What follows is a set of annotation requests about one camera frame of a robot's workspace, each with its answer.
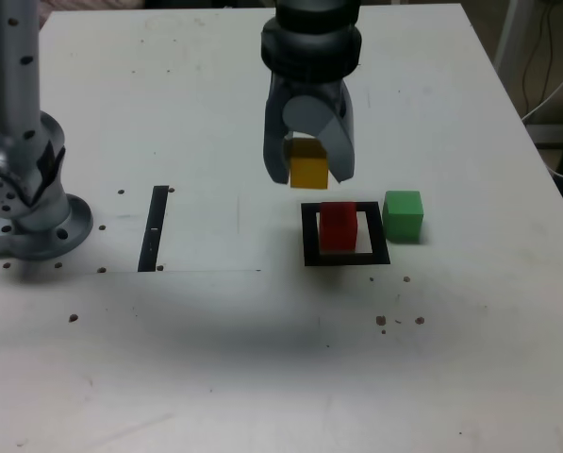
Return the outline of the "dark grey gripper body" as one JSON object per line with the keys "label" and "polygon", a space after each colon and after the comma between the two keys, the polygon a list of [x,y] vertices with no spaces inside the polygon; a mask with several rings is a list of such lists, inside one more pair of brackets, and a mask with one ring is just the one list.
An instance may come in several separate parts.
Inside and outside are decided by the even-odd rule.
{"label": "dark grey gripper body", "polygon": [[290,97],[296,95],[320,97],[335,108],[347,108],[351,104],[351,97],[343,80],[327,83],[306,83],[272,74],[269,98],[272,99],[282,92],[288,92]]}

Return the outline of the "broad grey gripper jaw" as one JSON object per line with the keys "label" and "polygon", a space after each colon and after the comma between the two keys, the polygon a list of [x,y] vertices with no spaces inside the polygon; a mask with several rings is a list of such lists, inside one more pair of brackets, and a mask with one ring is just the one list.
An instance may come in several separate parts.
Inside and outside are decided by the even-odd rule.
{"label": "broad grey gripper jaw", "polygon": [[283,121],[292,132],[316,138],[323,147],[328,169],[341,183],[354,176],[354,121],[350,94],[339,91],[339,107],[331,107],[313,95],[291,98],[283,109]]}

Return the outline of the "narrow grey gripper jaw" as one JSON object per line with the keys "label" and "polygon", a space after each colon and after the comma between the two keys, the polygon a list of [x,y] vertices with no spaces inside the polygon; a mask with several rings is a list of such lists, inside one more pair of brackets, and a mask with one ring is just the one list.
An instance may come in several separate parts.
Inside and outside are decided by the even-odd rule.
{"label": "narrow grey gripper jaw", "polygon": [[272,77],[265,107],[263,159],[273,182],[286,185],[290,177],[290,164],[285,140],[290,132],[283,120],[283,110],[291,93],[283,77]]}

